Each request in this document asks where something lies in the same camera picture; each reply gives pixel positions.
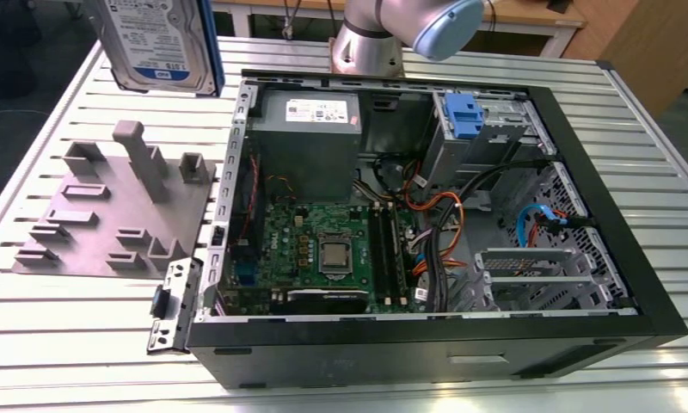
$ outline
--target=hard drive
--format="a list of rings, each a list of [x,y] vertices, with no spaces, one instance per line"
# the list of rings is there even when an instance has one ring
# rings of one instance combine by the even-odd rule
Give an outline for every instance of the hard drive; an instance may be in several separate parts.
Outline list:
[[[209,0],[85,0],[121,89],[218,96],[224,72]]]

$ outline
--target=blue drive bay latch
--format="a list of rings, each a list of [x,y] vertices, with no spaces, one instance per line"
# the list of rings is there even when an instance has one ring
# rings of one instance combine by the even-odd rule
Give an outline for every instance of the blue drive bay latch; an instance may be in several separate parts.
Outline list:
[[[457,139],[475,139],[484,126],[484,110],[469,93],[446,93],[445,105],[448,121],[453,125]]]

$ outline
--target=hard drive label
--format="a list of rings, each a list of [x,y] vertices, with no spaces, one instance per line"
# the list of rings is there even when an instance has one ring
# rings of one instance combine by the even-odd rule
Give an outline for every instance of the hard drive label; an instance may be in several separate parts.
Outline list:
[[[129,63],[145,77],[184,80],[189,64],[172,0],[109,0],[112,22]]]

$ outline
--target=cpu socket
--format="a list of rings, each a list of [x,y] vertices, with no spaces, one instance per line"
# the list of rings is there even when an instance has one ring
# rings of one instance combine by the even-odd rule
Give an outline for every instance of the cpu socket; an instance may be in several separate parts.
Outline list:
[[[341,234],[318,234],[318,272],[330,280],[352,274],[352,241]]]

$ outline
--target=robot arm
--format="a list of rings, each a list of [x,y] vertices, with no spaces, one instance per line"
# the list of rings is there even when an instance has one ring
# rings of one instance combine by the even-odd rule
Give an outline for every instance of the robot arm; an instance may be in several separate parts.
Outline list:
[[[334,71],[397,76],[405,43],[429,60],[456,54],[481,23],[481,0],[348,0],[332,49]]]

